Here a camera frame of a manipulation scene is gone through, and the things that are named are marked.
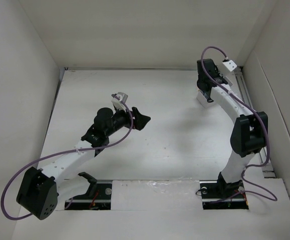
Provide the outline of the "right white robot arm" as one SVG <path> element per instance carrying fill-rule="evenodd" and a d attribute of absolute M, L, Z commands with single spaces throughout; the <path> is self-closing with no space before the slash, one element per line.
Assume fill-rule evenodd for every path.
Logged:
<path fill-rule="evenodd" d="M 255 154 L 268 145 L 268 117 L 246 106 L 232 92 L 228 81 L 221 76 L 211 59 L 197 61 L 197 87 L 207 103 L 217 103 L 233 122 L 230 136 L 231 155 L 219 173 L 211 192 L 216 198 L 226 199 L 242 187 L 242 178 Z"/>

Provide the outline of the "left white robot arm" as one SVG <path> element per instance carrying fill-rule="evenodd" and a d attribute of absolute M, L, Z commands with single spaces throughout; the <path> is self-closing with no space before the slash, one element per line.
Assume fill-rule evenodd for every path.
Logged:
<path fill-rule="evenodd" d="M 150 120 L 136 107 L 130 113 L 101 108 L 72 153 L 63 153 L 49 165 L 40 169 L 31 167 L 25 172 L 17 203 L 44 220 L 62 201 L 80 195 L 93 197 L 97 192 L 97 180 L 84 171 L 78 172 L 78 168 L 100 154 L 109 145 L 109 137 L 119 129 L 126 127 L 140 131 Z"/>

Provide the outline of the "white three-compartment container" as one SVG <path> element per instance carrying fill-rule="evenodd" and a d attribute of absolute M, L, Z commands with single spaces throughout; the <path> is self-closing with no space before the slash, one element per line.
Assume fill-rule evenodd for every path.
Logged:
<path fill-rule="evenodd" d="M 223 76 L 218 76 L 214 78 L 214 80 L 219 83 L 219 84 L 226 84 L 229 86 L 232 86 L 233 83 L 231 82 L 230 79 L 227 77 Z M 197 99 L 199 102 L 205 106 L 209 107 L 214 104 L 213 102 L 207 102 L 207 99 L 210 99 L 210 94 L 211 94 L 211 89 L 212 87 L 215 87 L 216 85 L 211 82 L 211 80 L 207 76 L 199 76 L 197 80 L 197 87 L 198 87 L 198 94 L 197 94 Z"/>

